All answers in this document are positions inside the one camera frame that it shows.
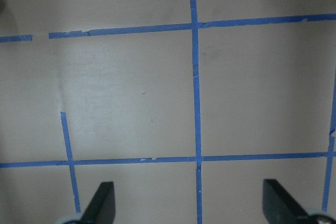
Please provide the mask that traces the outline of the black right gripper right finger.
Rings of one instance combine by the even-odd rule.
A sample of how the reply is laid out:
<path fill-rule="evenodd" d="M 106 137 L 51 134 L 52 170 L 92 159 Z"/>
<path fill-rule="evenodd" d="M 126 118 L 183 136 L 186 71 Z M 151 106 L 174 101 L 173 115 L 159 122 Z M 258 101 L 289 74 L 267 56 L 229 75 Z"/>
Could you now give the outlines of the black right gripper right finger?
<path fill-rule="evenodd" d="M 317 223 L 276 179 L 264 179 L 263 214 L 270 224 Z"/>

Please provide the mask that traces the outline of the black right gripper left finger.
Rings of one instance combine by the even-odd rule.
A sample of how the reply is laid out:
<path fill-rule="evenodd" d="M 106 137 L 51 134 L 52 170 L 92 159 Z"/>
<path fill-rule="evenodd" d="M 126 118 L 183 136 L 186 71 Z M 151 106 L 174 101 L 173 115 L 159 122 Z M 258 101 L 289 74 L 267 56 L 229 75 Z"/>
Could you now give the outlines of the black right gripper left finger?
<path fill-rule="evenodd" d="M 116 216 L 113 182 L 102 182 L 80 218 L 81 223 L 113 224 Z"/>

